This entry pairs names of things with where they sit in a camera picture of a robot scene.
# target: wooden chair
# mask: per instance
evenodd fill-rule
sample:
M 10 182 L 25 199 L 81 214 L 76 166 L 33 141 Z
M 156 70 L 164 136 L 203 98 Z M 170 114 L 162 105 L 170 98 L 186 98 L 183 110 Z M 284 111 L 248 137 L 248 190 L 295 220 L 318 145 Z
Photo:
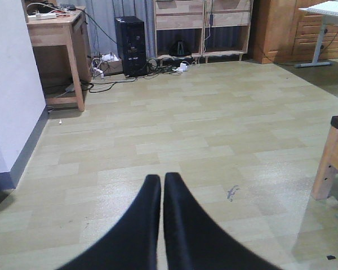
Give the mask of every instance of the wooden chair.
M 338 116 L 333 116 L 331 128 L 324 146 L 317 176 L 312 188 L 312 197 L 326 199 L 331 191 L 335 175 L 338 173 Z

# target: gray curtain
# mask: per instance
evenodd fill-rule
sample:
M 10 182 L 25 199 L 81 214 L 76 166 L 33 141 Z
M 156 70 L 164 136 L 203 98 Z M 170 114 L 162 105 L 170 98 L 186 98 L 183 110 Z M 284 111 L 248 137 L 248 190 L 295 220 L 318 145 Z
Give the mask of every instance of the gray curtain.
M 120 16 L 136 16 L 145 23 L 146 55 L 154 57 L 154 13 L 152 0 L 58 0 L 58 4 L 74 4 L 85 6 L 86 12 L 100 27 L 116 41 L 114 18 Z M 91 53 L 93 56 L 108 54 L 118 55 L 117 45 L 110 40 L 88 18 L 88 31 Z

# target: small debris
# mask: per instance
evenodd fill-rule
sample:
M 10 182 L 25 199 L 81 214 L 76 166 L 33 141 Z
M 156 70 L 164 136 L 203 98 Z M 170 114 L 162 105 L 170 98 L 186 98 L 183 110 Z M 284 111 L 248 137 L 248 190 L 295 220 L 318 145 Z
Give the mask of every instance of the small debris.
M 228 195 L 227 195 L 227 199 L 229 201 L 233 201 L 233 196 L 235 195 L 235 193 L 240 190 L 239 186 L 238 185 L 235 185 L 234 187 L 232 187 L 231 190 L 228 191 Z

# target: computer tower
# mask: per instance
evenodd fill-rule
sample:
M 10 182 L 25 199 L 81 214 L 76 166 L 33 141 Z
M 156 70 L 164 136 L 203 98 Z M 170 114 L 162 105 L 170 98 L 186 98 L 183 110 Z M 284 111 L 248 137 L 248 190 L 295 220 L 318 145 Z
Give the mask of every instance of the computer tower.
M 116 17 L 115 32 L 124 75 L 147 75 L 144 22 L 135 16 Z

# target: desk leg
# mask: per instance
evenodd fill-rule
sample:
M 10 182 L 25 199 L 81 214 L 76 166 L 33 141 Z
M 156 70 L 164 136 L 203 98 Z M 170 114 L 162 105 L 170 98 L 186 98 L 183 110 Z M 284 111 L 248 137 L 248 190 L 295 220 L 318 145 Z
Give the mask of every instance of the desk leg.
M 83 98 L 83 92 L 81 90 L 81 83 L 80 83 L 80 78 L 79 78 L 79 72 L 78 72 L 78 65 L 77 65 L 77 60 L 73 48 L 73 30 L 71 29 L 70 26 L 68 27 L 68 40 L 66 42 L 66 48 L 68 50 L 68 56 L 69 56 L 69 63 L 70 63 L 70 69 L 72 71 L 72 76 L 73 76 L 73 83 L 74 83 L 74 89 L 75 89 L 75 96 L 77 99 L 77 104 L 79 111 L 84 111 L 84 98 Z
M 295 68 L 308 68 L 308 67 L 311 67 L 311 66 L 329 66 L 329 65 L 332 65 L 332 63 L 330 63 L 330 62 L 318 62 L 319 54 L 321 53 L 321 46 L 322 46 L 324 31 L 326 30 L 326 26 L 327 26 L 326 19 L 323 16 L 322 26 L 321 26 L 321 30 L 319 31 L 317 44 L 315 45 L 312 63 L 296 64 L 296 65 L 294 65 Z
M 328 198 L 335 175 L 338 173 L 338 170 L 331 165 L 332 153 L 337 140 L 338 129 L 331 127 L 312 188 L 312 197 L 316 200 Z

